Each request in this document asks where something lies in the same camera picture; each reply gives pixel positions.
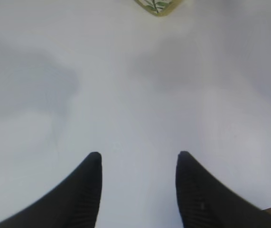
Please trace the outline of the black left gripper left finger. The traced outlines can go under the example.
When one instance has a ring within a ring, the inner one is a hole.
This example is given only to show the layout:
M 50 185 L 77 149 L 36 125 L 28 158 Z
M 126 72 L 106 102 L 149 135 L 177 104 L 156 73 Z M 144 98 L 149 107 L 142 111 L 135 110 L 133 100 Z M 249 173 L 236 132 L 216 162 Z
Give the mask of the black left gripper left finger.
M 38 201 L 0 222 L 0 228 L 93 228 L 102 193 L 102 156 L 92 152 Z

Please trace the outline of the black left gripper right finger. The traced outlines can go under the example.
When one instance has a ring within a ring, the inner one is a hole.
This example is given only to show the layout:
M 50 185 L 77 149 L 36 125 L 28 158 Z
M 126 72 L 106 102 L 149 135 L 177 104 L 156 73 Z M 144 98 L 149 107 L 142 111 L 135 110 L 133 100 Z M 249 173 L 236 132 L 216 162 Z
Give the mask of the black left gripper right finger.
M 235 194 L 187 151 L 178 155 L 175 184 L 185 228 L 271 228 L 271 214 Z

